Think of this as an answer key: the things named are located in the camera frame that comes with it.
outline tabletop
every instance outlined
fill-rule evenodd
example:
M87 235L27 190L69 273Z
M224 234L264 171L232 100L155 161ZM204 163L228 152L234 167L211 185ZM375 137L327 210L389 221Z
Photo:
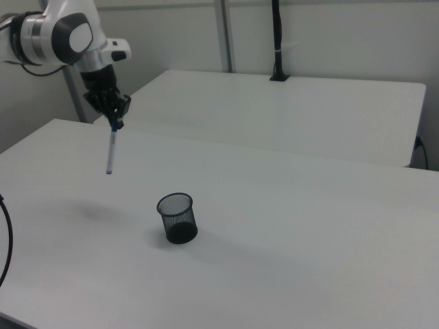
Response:
M15 237L0 313L38 329L438 325L436 172L122 130L106 175L109 134L56 120L0 155ZM186 245L156 211L174 192L193 198Z
M425 85L167 71L132 96L126 129L404 167ZM108 125L105 118L96 121Z

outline black mesh cup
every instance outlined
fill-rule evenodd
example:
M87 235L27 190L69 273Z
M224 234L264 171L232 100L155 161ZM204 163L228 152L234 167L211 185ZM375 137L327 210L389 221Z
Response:
M191 196L185 193L169 194L157 203L157 211L165 226L166 239L170 243L186 243L197 235L192 204Z

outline pen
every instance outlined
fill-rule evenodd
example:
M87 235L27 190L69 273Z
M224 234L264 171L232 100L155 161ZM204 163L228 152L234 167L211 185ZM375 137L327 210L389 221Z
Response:
M116 133L117 133L117 121L114 120L111 125L110 149L108 150L108 160L107 160L108 175L111 175L112 173L112 164L115 159Z

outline black pole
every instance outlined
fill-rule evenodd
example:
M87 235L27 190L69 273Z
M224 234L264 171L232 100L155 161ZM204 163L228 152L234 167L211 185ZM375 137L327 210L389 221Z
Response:
M273 31L274 31L274 72L271 81L282 81L288 79L288 75L282 70L282 21L279 12L279 0L272 0L273 9Z

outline white wall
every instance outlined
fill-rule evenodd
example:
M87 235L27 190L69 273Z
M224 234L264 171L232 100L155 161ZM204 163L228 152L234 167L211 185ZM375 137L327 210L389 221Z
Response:
M421 82L427 95L420 134L439 170L439 3L282 5L285 72L308 77ZM231 3L238 73L272 72L271 7ZM423 168L421 150L414 164Z
M212 4L213 0L95 0L97 7L126 7L142 5L203 5Z
M30 10L40 10L37 1L1 0L1 13ZM38 78L0 63L0 153L55 118L78 119L62 73Z
M122 93L131 95L169 69L222 71L213 4L100 10L99 15L107 37L125 38L132 49L131 60L114 65ZM82 98L85 89L77 74L75 82ZM82 103L88 119L97 118Z

